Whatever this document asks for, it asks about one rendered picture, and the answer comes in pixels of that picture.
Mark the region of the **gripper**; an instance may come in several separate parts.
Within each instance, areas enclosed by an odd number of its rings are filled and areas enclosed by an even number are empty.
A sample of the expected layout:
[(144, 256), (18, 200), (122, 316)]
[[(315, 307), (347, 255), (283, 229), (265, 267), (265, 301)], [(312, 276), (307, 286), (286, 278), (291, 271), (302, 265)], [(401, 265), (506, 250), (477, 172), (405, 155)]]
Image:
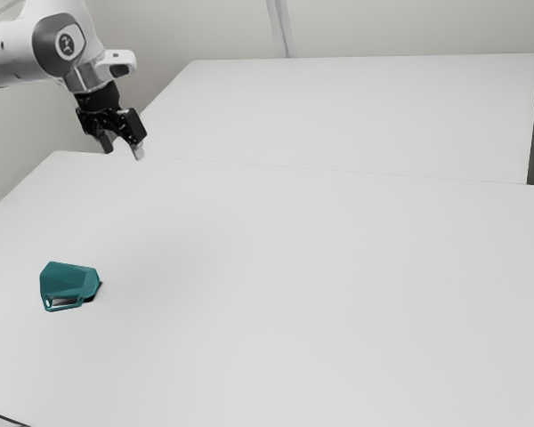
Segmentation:
[(109, 137), (109, 133), (114, 133), (130, 145), (137, 161), (144, 159), (142, 141), (147, 131), (134, 108), (120, 107), (120, 92), (115, 83), (108, 83), (90, 93), (76, 93), (74, 97), (77, 101), (77, 118), (84, 133), (94, 137), (105, 154), (114, 151)]

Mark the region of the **teal faceted mug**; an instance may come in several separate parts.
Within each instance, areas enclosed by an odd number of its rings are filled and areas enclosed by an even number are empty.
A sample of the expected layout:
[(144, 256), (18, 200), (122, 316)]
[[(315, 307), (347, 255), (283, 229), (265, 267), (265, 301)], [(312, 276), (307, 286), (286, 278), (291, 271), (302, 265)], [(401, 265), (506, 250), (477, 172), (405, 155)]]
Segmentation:
[(92, 302), (101, 287), (95, 268), (48, 262), (39, 275), (40, 296), (48, 312), (71, 310)]

